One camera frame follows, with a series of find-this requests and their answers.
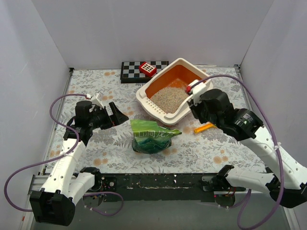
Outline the yellow plastic scoop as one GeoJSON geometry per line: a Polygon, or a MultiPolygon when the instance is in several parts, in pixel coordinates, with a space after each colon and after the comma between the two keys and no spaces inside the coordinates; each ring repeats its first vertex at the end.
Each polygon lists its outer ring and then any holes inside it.
{"type": "Polygon", "coordinates": [[[208,122],[208,123],[206,123],[205,125],[203,125],[201,127],[195,128],[194,129],[194,133],[198,134],[200,132],[206,131],[206,130],[211,129],[211,128],[216,128],[216,126],[213,125],[212,123],[208,122]]]}

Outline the green litter bag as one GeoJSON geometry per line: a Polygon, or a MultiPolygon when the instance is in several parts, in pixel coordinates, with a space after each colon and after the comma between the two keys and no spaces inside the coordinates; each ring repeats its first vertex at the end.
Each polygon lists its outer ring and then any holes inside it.
{"type": "Polygon", "coordinates": [[[156,154],[169,148],[172,138],[182,134],[177,129],[158,126],[154,121],[133,119],[130,125],[133,132],[132,148],[144,154],[156,154]]]}

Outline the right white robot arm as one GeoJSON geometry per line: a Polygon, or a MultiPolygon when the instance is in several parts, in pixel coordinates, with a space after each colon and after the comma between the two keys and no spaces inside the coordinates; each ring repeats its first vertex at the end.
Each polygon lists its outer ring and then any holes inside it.
{"type": "Polygon", "coordinates": [[[226,165],[207,183],[212,190],[249,188],[269,194],[276,201],[283,188],[281,206],[294,208],[307,201],[306,167],[274,144],[257,115],[245,108],[234,108],[227,94],[219,89],[197,92],[187,88],[187,92],[191,96],[188,105],[196,119],[214,124],[253,151],[270,169],[270,172],[256,173],[226,165]]]}

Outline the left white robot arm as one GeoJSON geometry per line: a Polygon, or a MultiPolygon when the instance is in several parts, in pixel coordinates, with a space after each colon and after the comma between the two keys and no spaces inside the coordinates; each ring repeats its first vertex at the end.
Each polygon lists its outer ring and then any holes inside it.
{"type": "Polygon", "coordinates": [[[113,102],[109,103],[112,115],[99,100],[80,101],[75,106],[75,116],[67,123],[63,137],[61,159],[57,160],[48,179],[39,191],[30,195],[35,220],[40,223],[68,226],[71,224],[76,204],[92,191],[102,190],[102,175],[95,167],[83,168],[72,179],[75,167],[95,129],[109,129],[123,124],[129,118],[113,102]]]}

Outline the cat litter pile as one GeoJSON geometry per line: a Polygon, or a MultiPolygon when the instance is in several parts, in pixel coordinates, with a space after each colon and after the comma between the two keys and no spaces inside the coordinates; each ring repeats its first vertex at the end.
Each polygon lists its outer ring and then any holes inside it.
{"type": "Polygon", "coordinates": [[[173,114],[187,97],[182,88],[165,87],[155,93],[150,100],[166,114],[173,114]]]}

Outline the white orange litter box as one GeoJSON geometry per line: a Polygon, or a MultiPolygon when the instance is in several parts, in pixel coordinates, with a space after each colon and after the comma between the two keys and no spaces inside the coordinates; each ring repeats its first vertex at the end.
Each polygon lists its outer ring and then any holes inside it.
{"type": "Polygon", "coordinates": [[[167,126],[174,125],[190,113],[191,96],[186,88],[204,80],[201,91],[210,90],[213,84],[208,77],[190,62],[178,58],[138,89],[136,99],[148,115],[167,126]]]}

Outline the floral tablecloth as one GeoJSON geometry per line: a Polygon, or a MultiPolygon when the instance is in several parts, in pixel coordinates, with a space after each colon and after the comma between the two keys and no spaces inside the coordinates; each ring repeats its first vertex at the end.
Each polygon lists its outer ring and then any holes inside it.
{"type": "MultiPolygon", "coordinates": [[[[104,105],[114,102],[129,119],[151,120],[136,100],[139,83],[120,82],[120,70],[75,70],[68,87],[60,120],[74,115],[75,104],[83,94],[101,92],[104,105]]],[[[96,167],[103,173],[216,173],[230,164],[241,169],[264,172],[263,162],[244,145],[212,128],[195,134],[200,123],[192,114],[174,125],[181,135],[172,138],[171,147],[157,154],[142,154],[132,149],[132,129],[125,122],[107,130],[96,129],[79,158],[76,170],[96,167]]]]}

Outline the black white checkerboard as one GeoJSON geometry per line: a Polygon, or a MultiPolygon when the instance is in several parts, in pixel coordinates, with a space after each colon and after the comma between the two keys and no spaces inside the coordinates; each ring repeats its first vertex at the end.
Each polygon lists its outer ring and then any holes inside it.
{"type": "MultiPolygon", "coordinates": [[[[139,66],[144,61],[124,61],[121,63],[120,81],[121,83],[147,83],[151,78],[147,77],[144,73],[141,73],[139,66]]],[[[152,66],[157,68],[159,73],[166,66],[169,65],[169,61],[146,61],[152,66]]]]}

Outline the red white grid block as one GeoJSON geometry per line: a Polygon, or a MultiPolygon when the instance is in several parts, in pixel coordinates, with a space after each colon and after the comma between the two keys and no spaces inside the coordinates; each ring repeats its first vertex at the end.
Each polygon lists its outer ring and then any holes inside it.
{"type": "Polygon", "coordinates": [[[157,72],[157,68],[147,62],[143,62],[139,66],[139,71],[147,77],[152,77],[157,72]]]}

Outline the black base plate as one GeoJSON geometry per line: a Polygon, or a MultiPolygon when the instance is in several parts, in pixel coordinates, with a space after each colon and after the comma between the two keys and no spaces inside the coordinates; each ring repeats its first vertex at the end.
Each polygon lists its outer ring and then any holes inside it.
{"type": "Polygon", "coordinates": [[[104,173],[98,192],[115,192],[124,201],[198,200],[214,202],[207,181],[215,173],[104,173]]]}

